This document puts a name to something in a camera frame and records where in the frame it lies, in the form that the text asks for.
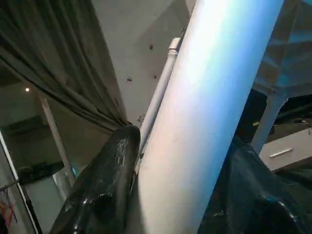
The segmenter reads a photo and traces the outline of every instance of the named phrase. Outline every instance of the gray curtain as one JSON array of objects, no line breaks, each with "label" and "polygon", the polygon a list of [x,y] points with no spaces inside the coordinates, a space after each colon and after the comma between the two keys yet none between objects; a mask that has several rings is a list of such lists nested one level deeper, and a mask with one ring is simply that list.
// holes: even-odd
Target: gray curtain
[{"label": "gray curtain", "polygon": [[107,133],[126,125],[90,0],[1,0],[1,63]]}]

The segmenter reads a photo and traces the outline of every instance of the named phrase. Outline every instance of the drawer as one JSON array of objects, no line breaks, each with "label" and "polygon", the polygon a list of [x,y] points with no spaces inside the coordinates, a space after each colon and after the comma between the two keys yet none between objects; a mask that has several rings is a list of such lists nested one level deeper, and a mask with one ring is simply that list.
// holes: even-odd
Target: drawer
[{"label": "drawer", "polygon": [[275,170],[294,162],[312,156],[312,135],[309,130],[265,144],[260,152],[260,158],[270,170]]}]

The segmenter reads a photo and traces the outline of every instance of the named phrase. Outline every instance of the wall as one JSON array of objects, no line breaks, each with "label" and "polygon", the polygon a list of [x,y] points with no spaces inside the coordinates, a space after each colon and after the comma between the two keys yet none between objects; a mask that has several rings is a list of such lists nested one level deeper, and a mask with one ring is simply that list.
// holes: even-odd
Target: wall
[{"label": "wall", "polygon": [[57,218],[63,200],[52,177],[25,186],[43,234],[48,234]]},{"label": "wall", "polygon": [[22,121],[37,114],[33,96],[25,92],[25,85],[18,82],[0,88],[0,126]]},{"label": "wall", "polygon": [[6,136],[5,142],[16,168],[61,160],[48,126],[20,136]]},{"label": "wall", "polygon": [[[0,145],[0,187],[13,181],[13,175],[10,171],[9,164],[6,161],[4,152]],[[8,189],[10,200],[14,206],[14,212],[17,218],[16,222],[12,219],[10,234],[33,234],[31,221],[28,217],[26,208],[21,199],[20,193],[16,186]],[[0,201],[5,201],[3,194],[0,194]]]},{"label": "wall", "polygon": [[174,37],[180,37],[188,21],[188,8],[185,0],[92,2],[116,70],[128,120],[137,125],[156,88],[168,46]]},{"label": "wall", "polygon": [[305,129],[266,143],[259,156],[270,170],[276,170],[312,157],[311,142],[309,129]]},{"label": "wall", "polygon": [[54,101],[48,102],[67,155],[75,167],[85,166],[101,150],[107,136],[95,125],[74,116]]}]

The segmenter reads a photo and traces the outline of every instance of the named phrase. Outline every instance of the drawer handle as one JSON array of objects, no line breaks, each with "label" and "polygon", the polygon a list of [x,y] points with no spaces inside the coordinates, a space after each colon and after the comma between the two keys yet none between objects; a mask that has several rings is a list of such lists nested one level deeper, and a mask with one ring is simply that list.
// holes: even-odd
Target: drawer handle
[{"label": "drawer handle", "polygon": [[278,152],[278,153],[276,153],[276,154],[273,154],[273,155],[270,156],[270,158],[274,158],[274,157],[277,157],[277,156],[281,156],[281,155],[283,155],[283,154],[285,154],[285,153],[288,153],[288,152],[291,152],[291,151],[293,151],[293,148],[286,149],[286,150],[283,150],[283,151]]}]

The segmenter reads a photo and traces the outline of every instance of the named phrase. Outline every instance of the white pipe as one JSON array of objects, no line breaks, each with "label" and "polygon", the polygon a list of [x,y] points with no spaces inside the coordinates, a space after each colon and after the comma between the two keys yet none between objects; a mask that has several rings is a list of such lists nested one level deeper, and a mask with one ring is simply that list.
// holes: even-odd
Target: white pipe
[{"label": "white pipe", "polygon": [[286,96],[286,93],[277,93],[268,96],[267,106],[265,108],[265,111],[263,112],[257,131],[254,134],[253,139],[250,143],[250,145],[258,154],[261,152],[261,149],[268,138],[268,135],[272,126],[274,125],[279,110],[286,103],[287,100],[288,98]]},{"label": "white pipe", "polygon": [[60,134],[59,134],[58,127],[55,124],[55,121],[54,121],[53,114],[51,112],[49,103],[48,103],[47,99],[45,99],[41,95],[39,95],[39,99],[40,99],[40,102],[41,102],[44,114],[45,114],[45,116],[46,116],[46,118],[48,120],[50,129],[51,129],[51,132],[52,132],[52,136],[53,136],[54,141],[55,141],[55,143],[57,145],[57,149],[58,149],[60,158],[62,159],[62,162],[64,164],[64,168],[65,168],[65,170],[67,172],[69,183],[70,183],[71,186],[73,186],[73,184],[74,184],[74,182],[76,180],[76,177],[75,177],[75,174],[73,172],[72,163],[71,163],[69,157],[67,156],[65,147],[63,145],[62,139],[61,139]]},{"label": "white pipe", "polygon": [[197,1],[140,166],[126,233],[197,233],[282,3]]},{"label": "white pipe", "polygon": [[141,142],[140,147],[138,151],[138,155],[142,153],[142,150],[144,148],[145,142],[151,132],[151,129],[153,127],[153,124],[155,122],[156,115],[158,113],[161,101],[164,97],[166,88],[168,86],[168,82],[171,76],[172,69],[174,67],[174,64],[176,62],[177,57],[177,51],[176,48],[178,46],[178,43],[180,41],[180,38],[174,38],[169,46],[168,49],[168,58],[166,61],[166,64],[164,66],[164,69],[161,73],[159,82],[157,84],[157,87],[155,89],[155,92],[153,94],[151,103],[147,109],[146,115],[144,117],[144,121],[142,123],[142,126],[140,128],[141,132]]}]

